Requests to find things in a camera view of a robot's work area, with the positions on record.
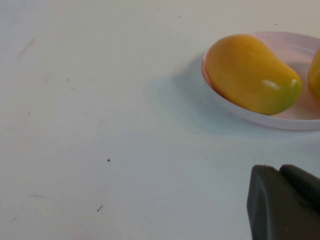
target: pink plate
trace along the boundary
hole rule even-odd
[[[212,89],[212,96],[229,111],[260,125],[286,130],[319,130],[320,103],[315,101],[308,92],[307,74],[313,56],[316,50],[320,48],[320,39],[281,31],[255,32],[251,35],[263,41],[284,63],[300,75],[303,85],[299,99],[289,109],[271,116],[237,106],[220,96],[212,88],[204,67],[204,60],[206,59],[206,56],[204,56],[201,70],[206,83]]]

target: dish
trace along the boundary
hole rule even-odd
[[[256,124],[285,130],[320,130],[320,103],[311,96],[307,85],[308,70],[316,50],[320,48],[320,39],[281,31],[254,32],[251,35],[263,41],[300,75],[303,85],[299,99],[292,107],[276,115],[263,115],[235,105],[213,89],[205,70],[204,56],[201,71],[213,98],[229,111]]]

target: white surface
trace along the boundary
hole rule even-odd
[[[204,92],[202,56],[234,33],[320,37],[319,7],[1,0],[0,238],[250,239],[251,167],[320,176],[320,133],[223,110]]]
[[[271,116],[242,108],[214,90],[205,70],[206,56],[204,56],[201,72],[212,97],[232,113],[253,123],[284,130],[319,130],[320,103],[308,91],[307,75],[315,52],[320,48],[320,38],[281,31],[260,31],[251,35],[263,41],[284,63],[299,74],[302,91],[298,100],[289,109]]]

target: black object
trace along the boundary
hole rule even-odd
[[[320,179],[294,165],[255,165],[247,211],[253,240],[320,240]]]

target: ripe mango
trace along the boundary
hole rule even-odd
[[[315,52],[308,72],[309,92],[320,100],[320,48]]]
[[[217,41],[207,52],[204,67],[216,92],[260,114],[283,112],[302,90],[299,75],[262,41],[248,34]]]

